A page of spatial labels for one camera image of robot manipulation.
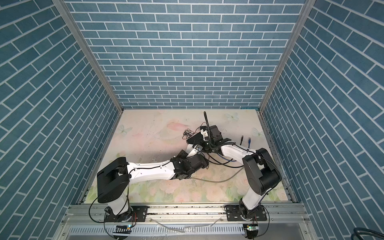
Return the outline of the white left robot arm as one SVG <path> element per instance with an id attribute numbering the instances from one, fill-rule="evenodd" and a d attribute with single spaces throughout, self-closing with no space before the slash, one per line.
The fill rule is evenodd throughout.
<path id="1" fill-rule="evenodd" d="M 208 161 L 203 155 L 197 152 L 188 154 L 184 150 L 169 161 L 159 163 L 130 163 L 125 157 L 120 157 L 97 173 L 97 201 L 108 204 L 113 214 L 118 216 L 129 211 L 129 201 L 124 190 L 130 184 L 154 180 L 184 180 L 207 166 Z"/>

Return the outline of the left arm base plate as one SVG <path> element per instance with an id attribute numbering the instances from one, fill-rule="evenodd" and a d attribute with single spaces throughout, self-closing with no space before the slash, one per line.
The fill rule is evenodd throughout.
<path id="1" fill-rule="evenodd" d="M 115 215 L 110 207 L 106 207 L 105 223 L 144 222 L 148 213 L 148 206 L 131 206 L 128 212 Z"/>

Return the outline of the black power adapter with cable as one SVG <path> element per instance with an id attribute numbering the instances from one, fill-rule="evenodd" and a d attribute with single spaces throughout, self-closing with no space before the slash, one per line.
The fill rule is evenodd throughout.
<path id="1" fill-rule="evenodd" d="M 196 128 L 196 130 L 194 130 L 194 131 L 192 131 L 191 129 L 186 129 L 183 132 L 182 139 L 183 140 L 188 140 L 188 139 L 192 138 L 194 135 L 196 135 L 197 133 L 200 133 L 200 132 L 201 132 L 201 126 Z"/>

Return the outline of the white box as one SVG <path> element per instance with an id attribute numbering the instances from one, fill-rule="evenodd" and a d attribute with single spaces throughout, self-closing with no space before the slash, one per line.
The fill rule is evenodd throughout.
<path id="1" fill-rule="evenodd" d="M 192 157 L 192 156 L 200 153 L 202 149 L 203 149 L 203 147 L 200 145 L 188 144 L 187 149 L 186 149 L 186 152 L 188 153 L 187 157 L 189 158 L 189 157 Z"/>

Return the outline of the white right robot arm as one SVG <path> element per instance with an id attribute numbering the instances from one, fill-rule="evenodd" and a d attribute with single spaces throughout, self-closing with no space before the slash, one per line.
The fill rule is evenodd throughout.
<path id="1" fill-rule="evenodd" d="M 203 146 L 208 153 L 221 155 L 225 159 L 243 165 L 250 186 L 246 195 L 240 200 L 240 206 L 245 211 L 256 209 L 265 195 L 282 180 L 280 171 L 266 149 L 251 150 L 238 146 L 230 139 L 223 139 L 216 126 L 204 126 L 200 133 L 203 136 Z"/>

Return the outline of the black network switch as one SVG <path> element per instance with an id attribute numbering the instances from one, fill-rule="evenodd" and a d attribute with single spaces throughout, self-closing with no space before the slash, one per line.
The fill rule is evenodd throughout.
<path id="1" fill-rule="evenodd" d="M 195 135 L 193 135 L 192 137 L 190 137 L 188 140 L 187 140 L 187 143 L 189 145 L 203 145 L 204 144 L 204 136 L 201 134 L 201 133 L 197 133 Z"/>

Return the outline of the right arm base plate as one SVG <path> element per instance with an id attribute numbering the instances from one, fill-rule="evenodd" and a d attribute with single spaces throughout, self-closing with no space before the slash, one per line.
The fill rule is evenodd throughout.
<path id="1" fill-rule="evenodd" d="M 266 221 L 267 215 L 263 205 L 259 205 L 253 210 L 248 210 L 243 205 L 225 205 L 224 210 L 227 215 L 227 221 Z"/>

